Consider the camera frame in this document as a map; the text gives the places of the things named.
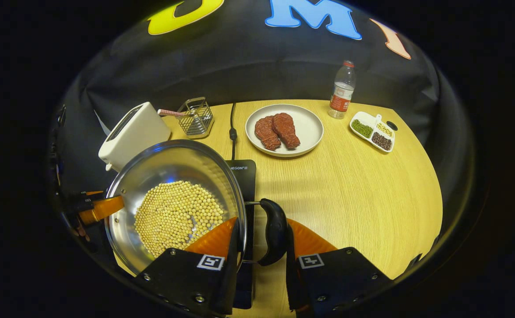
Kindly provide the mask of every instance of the round plate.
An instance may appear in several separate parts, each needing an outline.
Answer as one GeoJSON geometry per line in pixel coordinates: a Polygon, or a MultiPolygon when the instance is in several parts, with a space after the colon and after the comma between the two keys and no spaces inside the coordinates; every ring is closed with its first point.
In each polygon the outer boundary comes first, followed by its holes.
{"type": "Polygon", "coordinates": [[[246,135],[251,143],[260,149],[260,151],[277,157],[296,157],[308,153],[318,145],[322,139],[322,135],[324,135],[324,126],[320,118],[314,115],[312,111],[296,105],[278,103],[254,111],[246,121],[246,135]],[[287,149],[285,144],[281,143],[281,147],[277,148],[275,151],[268,150],[255,134],[255,125],[258,120],[279,113],[287,113],[293,118],[295,134],[300,140],[300,145],[295,149],[287,149]]]}

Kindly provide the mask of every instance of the toaster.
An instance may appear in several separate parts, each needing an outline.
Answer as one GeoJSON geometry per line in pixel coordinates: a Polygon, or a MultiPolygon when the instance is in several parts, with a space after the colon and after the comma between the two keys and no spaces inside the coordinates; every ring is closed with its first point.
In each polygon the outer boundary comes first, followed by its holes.
{"type": "Polygon", "coordinates": [[[161,120],[150,102],[130,110],[112,129],[98,151],[98,157],[106,163],[106,171],[122,168],[146,148],[167,141],[171,129],[161,120]]]}

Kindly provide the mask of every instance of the black pan handle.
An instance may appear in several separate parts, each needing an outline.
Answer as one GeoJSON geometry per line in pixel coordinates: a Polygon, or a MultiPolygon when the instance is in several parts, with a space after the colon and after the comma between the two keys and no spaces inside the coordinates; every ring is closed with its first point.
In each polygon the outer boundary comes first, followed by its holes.
{"type": "Polygon", "coordinates": [[[267,266],[280,260],[287,251],[288,224],[285,212],[279,204],[268,199],[261,199],[259,205],[265,210],[267,215],[267,224],[265,226],[267,252],[258,261],[258,264],[267,266]]]}

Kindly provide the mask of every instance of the yellow letter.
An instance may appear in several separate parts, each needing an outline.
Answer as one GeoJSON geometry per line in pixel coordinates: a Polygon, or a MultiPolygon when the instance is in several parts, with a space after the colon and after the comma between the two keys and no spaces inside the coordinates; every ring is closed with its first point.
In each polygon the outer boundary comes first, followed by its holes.
{"type": "Polygon", "coordinates": [[[385,45],[393,52],[399,54],[400,56],[410,60],[411,55],[405,50],[405,47],[401,43],[401,40],[399,40],[399,37],[397,36],[397,33],[390,28],[387,28],[385,25],[377,22],[376,20],[372,20],[373,23],[377,24],[383,31],[383,34],[385,34],[385,37],[387,38],[387,43],[385,45]]]}
{"type": "Polygon", "coordinates": [[[195,11],[175,17],[175,8],[177,8],[184,1],[181,1],[174,6],[165,8],[157,14],[148,18],[150,25],[148,26],[148,33],[152,35],[166,34],[178,28],[184,27],[187,24],[191,24],[195,21],[201,20],[205,16],[215,12],[216,9],[220,8],[224,3],[224,0],[203,0],[203,4],[195,11]]]}

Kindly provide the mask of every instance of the blue letter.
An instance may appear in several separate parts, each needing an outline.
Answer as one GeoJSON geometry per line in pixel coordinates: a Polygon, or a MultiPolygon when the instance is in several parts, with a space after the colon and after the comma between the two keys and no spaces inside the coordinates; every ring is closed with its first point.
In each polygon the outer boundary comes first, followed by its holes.
{"type": "Polygon", "coordinates": [[[271,0],[271,18],[265,20],[270,27],[296,28],[300,21],[292,16],[291,8],[302,16],[311,28],[318,29],[324,19],[330,16],[330,24],[326,28],[338,35],[362,40],[362,35],[356,31],[354,21],[350,16],[350,8],[330,0],[320,0],[312,4],[307,0],[271,0]]]}

